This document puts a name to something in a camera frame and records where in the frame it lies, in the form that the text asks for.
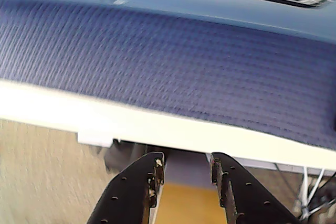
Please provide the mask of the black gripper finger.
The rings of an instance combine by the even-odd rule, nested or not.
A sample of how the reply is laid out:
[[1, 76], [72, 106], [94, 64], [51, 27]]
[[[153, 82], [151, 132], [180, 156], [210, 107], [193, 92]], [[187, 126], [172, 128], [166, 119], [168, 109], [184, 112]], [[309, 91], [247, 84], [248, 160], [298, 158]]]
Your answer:
[[164, 184], [164, 168], [162, 152], [134, 161], [108, 183], [87, 223], [149, 223]]
[[212, 183], [227, 223], [299, 223], [287, 207], [231, 156], [212, 153]]

